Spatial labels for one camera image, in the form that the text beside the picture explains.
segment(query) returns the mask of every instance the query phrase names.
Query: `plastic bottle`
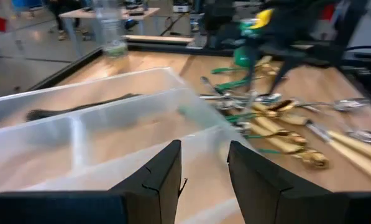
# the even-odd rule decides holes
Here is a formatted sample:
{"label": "plastic bottle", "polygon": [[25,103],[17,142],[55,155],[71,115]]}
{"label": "plastic bottle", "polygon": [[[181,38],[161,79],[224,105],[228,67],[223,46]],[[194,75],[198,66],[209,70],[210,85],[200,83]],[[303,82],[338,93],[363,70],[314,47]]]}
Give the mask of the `plastic bottle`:
{"label": "plastic bottle", "polygon": [[122,5],[118,0],[94,0],[96,17],[101,24],[103,51],[111,58],[127,55],[127,44],[123,37]]}

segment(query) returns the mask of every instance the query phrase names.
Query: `cable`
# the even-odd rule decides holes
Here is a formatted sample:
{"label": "cable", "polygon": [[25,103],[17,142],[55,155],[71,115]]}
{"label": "cable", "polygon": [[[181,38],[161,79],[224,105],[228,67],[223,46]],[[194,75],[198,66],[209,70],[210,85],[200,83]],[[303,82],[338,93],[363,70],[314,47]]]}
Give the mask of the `cable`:
{"label": "cable", "polygon": [[344,49],[344,51],[359,50],[359,49],[371,49],[371,45],[362,45],[362,46],[348,47],[348,48]]}
{"label": "cable", "polygon": [[85,108],[90,108],[92,106],[103,105],[103,104],[106,104],[106,103],[111,103],[113,101],[124,100],[124,99],[127,99],[127,98],[140,96],[140,95],[141,94],[128,93],[126,95],[123,95],[123,96],[115,98],[115,99],[101,101],[101,102],[98,102],[98,103],[90,103],[90,104],[87,104],[87,105],[81,105],[81,106],[77,106],[77,107],[66,109],[66,110],[56,110],[56,111],[43,110],[43,109],[31,110],[26,114],[25,119],[26,119],[26,121],[35,121],[35,120],[42,119],[42,118],[48,118],[48,117],[51,117],[51,116],[56,116],[56,115],[60,115],[60,114],[64,114],[64,113],[69,113],[69,112],[72,112],[72,111],[82,110],[82,109],[85,109]]}
{"label": "cable", "polygon": [[167,17],[166,21],[170,20],[170,25],[159,36],[163,36],[167,33],[167,31],[171,30],[173,28],[174,24],[176,24],[185,14],[187,14],[187,13],[180,14],[175,21],[173,21],[171,16]]}

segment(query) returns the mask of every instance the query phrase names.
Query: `white desk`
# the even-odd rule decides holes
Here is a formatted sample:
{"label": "white desk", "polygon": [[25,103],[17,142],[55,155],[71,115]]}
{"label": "white desk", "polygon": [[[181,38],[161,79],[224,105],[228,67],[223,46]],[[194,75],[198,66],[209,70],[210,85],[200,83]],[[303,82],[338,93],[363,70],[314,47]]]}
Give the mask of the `white desk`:
{"label": "white desk", "polygon": [[[121,9],[121,10],[122,10],[122,16],[123,16],[124,19],[133,19],[133,20],[136,20],[136,21],[139,22],[138,26],[139,26],[140,34],[144,35],[144,20],[146,18],[150,17],[150,16],[155,15],[160,10],[160,8],[149,8],[148,11],[144,11],[144,15],[141,15],[141,16],[130,16],[126,9]],[[101,41],[102,39],[101,39],[101,36],[100,36],[101,34],[100,34],[99,29],[98,29],[99,24],[96,20],[96,13],[94,11],[85,12],[83,9],[77,9],[77,10],[74,10],[74,11],[70,11],[70,12],[60,14],[60,17],[63,19],[63,21],[65,23],[65,27],[68,31],[68,34],[69,34],[69,37],[70,37],[71,41],[73,42],[73,44],[75,46],[76,54],[78,55],[78,57],[83,56],[83,53],[80,49],[80,46],[79,46],[79,43],[78,43],[78,40],[77,40],[77,37],[76,37],[76,34],[75,34],[75,30],[73,29],[73,24],[72,24],[72,19],[73,18],[92,19],[93,20],[93,29],[94,29],[94,34],[96,36],[96,40],[97,40],[97,42],[102,44],[102,41]],[[154,20],[155,20],[155,28],[156,28],[156,30],[158,30],[157,29],[157,19],[156,19],[156,17],[154,18]]]}

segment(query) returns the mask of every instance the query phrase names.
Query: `metal spoon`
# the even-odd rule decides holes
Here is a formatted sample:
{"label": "metal spoon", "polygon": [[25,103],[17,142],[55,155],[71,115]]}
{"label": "metal spoon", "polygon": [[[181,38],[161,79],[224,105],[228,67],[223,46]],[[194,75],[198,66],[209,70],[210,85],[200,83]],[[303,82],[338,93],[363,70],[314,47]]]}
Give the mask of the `metal spoon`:
{"label": "metal spoon", "polygon": [[312,105],[325,105],[330,106],[333,109],[341,112],[354,111],[367,106],[370,100],[366,98],[350,98],[344,100],[336,100],[334,103],[323,103],[323,102],[313,102],[313,103],[301,103],[298,106],[312,106]]}
{"label": "metal spoon", "polygon": [[[339,121],[335,116],[331,115],[331,114],[327,114],[313,106],[310,106],[310,104],[306,104],[305,102],[303,102],[303,100],[299,99],[299,98],[296,98],[296,97],[293,97],[291,98],[292,100],[294,100],[296,102],[296,104],[300,107],[303,107],[303,108],[306,108],[308,110],[311,110],[311,111],[314,111],[314,112],[318,112],[318,113],[322,113],[324,115],[328,115],[332,118],[334,118],[334,120],[339,123],[344,132],[352,137],[352,138],[356,138],[358,140],[361,140],[363,142],[367,142],[367,143],[371,143],[371,131],[369,130],[363,130],[363,129],[352,129],[350,126],[348,126],[345,122],[343,121]],[[358,98],[360,99],[361,101],[359,102],[358,100],[355,102],[351,102],[351,103],[347,103],[347,102],[350,102],[352,100],[355,100],[355,99],[347,99],[347,100],[337,100],[336,102],[338,103],[337,106],[333,106],[332,104],[329,104],[327,103],[327,105],[330,105],[330,106],[333,106],[333,108],[337,108],[336,110],[338,111],[351,111],[351,110],[356,110],[357,108],[361,108],[369,103],[366,103],[366,101],[364,100],[367,100],[369,101],[368,99],[364,99],[364,98]]]}
{"label": "metal spoon", "polygon": [[[217,91],[217,89],[211,84],[210,80],[207,77],[201,77],[200,79],[201,79],[202,84],[206,86],[210,90],[211,93],[217,94],[221,96],[222,98],[230,98],[233,100],[248,100],[250,97],[248,93],[245,94],[245,93],[235,91],[235,90],[226,90],[225,92]],[[243,96],[233,96],[229,92],[243,94]],[[281,97],[282,95],[280,93],[274,93],[271,95],[264,94],[264,95],[259,95],[255,99],[255,101],[266,105],[266,104],[275,103],[279,101]],[[212,99],[212,98],[207,99],[206,97],[203,97],[203,96],[202,98],[204,98],[205,100],[218,100],[219,99],[219,98],[218,99]]]}
{"label": "metal spoon", "polygon": [[317,112],[317,113],[323,113],[321,110],[313,107],[313,106],[301,106],[301,105],[305,105],[306,103],[300,99],[300,98],[297,98],[297,97],[291,97],[290,100],[293,100],[295,103],[296,103],[296,107],[297,106],[300,106],[302,108],[305,108],[307,110],[310,110],[310,111],[313,111],[313,112]]}

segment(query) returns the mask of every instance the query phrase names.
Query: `desk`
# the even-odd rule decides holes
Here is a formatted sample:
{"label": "desk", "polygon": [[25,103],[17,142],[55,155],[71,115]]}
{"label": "desk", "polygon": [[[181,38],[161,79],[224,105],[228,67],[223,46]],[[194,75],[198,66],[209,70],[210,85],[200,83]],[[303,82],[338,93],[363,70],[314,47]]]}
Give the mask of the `desk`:
{"label": "desk", "polygon": [[[200,76],[207,76],[210,78],[213,84],[218,84],[239,79],[244,75],[244,73],[241,72],[233,75],[210,74],[212,69],[218,67],[228,67],[231,63],[232,59],[229,57],[210,57],[155,52],[129,52],[129,56],[125,60],[121,59],[112,61],[109,58],[97,58],[85,67],[79,69],[66,80],[62,81],[59,85],[78,83],[96,78],[104,78],[118,73],[133,72],[154,67],[171,67],[177,74],[184,78],[195,89],[195,91],[198,93],[208,93],[208,90],[205,89],[205,87],[199,81]],[[323,70],[301,67],[292,70],[289,73],[289,78],[290,79],[279,86],[277,90],[277,92],[283,94],[284,98],[297,96],[306,101],[332,102],[334,100],[343,98],[361,97],[361,94],[344,78],[341,73],[334,68]],[[271,81],[267,79],[257,80],[255,86],[258,91],[263,93],[267,91],[270,82]],[[142,88],[143,83],[134,82],[134,85],[137,85],[137,88]],[[96,100],[95,91],[98,90],[88,90],[87,93],[82,95],[81,99],[89,99],[90,101]],[[62,100],[63,97],[56,97],[45,100],[45,103],[53,106]],[[77,104],[78,101],[76,100],[79,99],[75,99],[74,101],[74,99],[65,98],[64,100],[68,101],[69,103]],[[13,118],[15,119],[15,116],[17,116],[17,119],[22,119],[23,113],[20,113],[21,111],[18,111],[17,114],[12,114]],[[338,127],[335,122],[332,122],[330,119],[310,113],[309,111],[300,110],[300,113],[309,116],[311,119],[315,120],[315,122],[321,123],[329,129],[335,131],[340,130],[340,127]],[[362,111],[360,111],[360,113],[349,115],[344,115],[329,110],[327,110],[327,113],[332,114],[337,119],[343,120],[351,126],[358,126],[359,128],[363,129],[371,129],[371,106],[364,108]],[[296,175],[299,175],[333,192],[371,191],[371,178],[369,176],[365,175],[360,169],[353,166],[339,153],[328,147],[322,142],[322,140],[310,133],[306,128],[286,125],[284,123],[280,123],[280,125],[288,130],[296,131],[304,135],[311,143],[311,147],[318,149],[326,155],[331,162],[331,167],[326,170],[308,169],[299,160],[288,156],[266,155],[268,159],[284,167],[290,172],[293,172]],[[273,145],[269,144],[263,139],[251,139],[250,143],[255,148],[275,149]],[[51,153],[48,155],[48,161],[45,164],[39,165],[41,167],[50,167],[51,170],[49,171],[57,170],[57,173],[59,173],[61,172],[60,168],[62,168],[62,165],[57,165],[57,161],[59,161],[61,157],[62,155],[60,154]],[[17,178],[12,178],[11,180],[7,180],[7,182],[18,181],[21,175],[26,174],[26,170],[29,169],[26,165],[27,164],[24,164],[20,169],[13,171],[13,173],[17,174]],[[211,197],[212,201],[214,201],[214,187],[211,188],[211,190],[206,191],[205,194],[208,195],[208,197]],[[220,224],[227,223],[243,223],[240,211],[227,217],[225,221],[221,222]]]}
{"label": "desk", "polygon": [[[133,19],[139,22],[138,26],[140,29],[140,34],[144,35],[144,20],[150,16],[155,15],[158,13],[160,8],[149,8],[148,11],[144,12],[144,15],[142,16],[130,16],[128,11],[126,9],[122,9],[122,17],[123,19]],[[98,21],[96,20],[96,13],[94,11],[86,12],[83,9],[77,9],[74,11],[66,12],[63,14],[60,14],[60,17],[63,19],[65,23],[65,27],[68,31],[69,37],[71,41],[73,42],[73,45],[75,46],[76,54],[80,58],[83,56],[83,52],[80,49],[78,39],[76,37],[75,31],[73,29],[72,19],[73,18],[79,18],[79,19],[92,19],[93,22],[93,30],[94,34],[96,36],[96,41],[99,44],[102,44],[103,40],[101,37],[101,32],[99,28]],[[157,29],[157,19],[155,18],[155,28]]]}

